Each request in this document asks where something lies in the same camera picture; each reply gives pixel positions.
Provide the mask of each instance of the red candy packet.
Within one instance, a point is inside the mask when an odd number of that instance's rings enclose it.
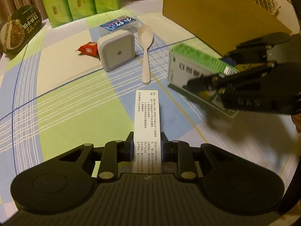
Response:
[[[83,54],[87,54],[99,58],[96,42],[89,41],[87,44],[82,45],[77,51],[80,51]]]

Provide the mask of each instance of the white spoon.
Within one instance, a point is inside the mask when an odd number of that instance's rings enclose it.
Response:
[[[142,64],[142,82],[143,84],[148,84],[151,82],[150,65],[148,62],[148,52],[147,49],[153,42],[153,30],[148,25],[141,25],[138,29],[138,40],[140,45],[143,47],[143,64]]]

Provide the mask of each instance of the barcode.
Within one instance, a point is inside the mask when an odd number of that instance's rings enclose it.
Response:
[[[227,75],[227,76],[231,76],[231,75],[234,75],[236,73],[237,73],[237,71],[235,69],[232,69],[228,66],[226,66],[226,68],[224,70],[224,74]]]

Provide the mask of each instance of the tablecloth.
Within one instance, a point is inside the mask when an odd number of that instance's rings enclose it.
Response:
[[[121,9],[42,30],[13,57],[0,61],[0,222],[16,212],[10,184],[22,171],[83,143],[104,146],[133,131],[137,89],[158,89],[161,131],[191,146],[212,143],[273,170],[286,187],[298,147],[289,116],[240,111],[233,119],[191,102],[168,87],[169,50],[186,43],[214,57],[213,49],[162,16],[163,0],[127,2]],[[106,72],[100,60],[77,48],[100,37],[99,25],[121,15],[154,31],[149,49],[151,83],[141,82],[142,48],[136,57]]]

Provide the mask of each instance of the human hand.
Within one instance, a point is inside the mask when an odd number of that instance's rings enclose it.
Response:
[[[301,114],[292,115],[292,121],[296,126],[297,133],[301,133]]]

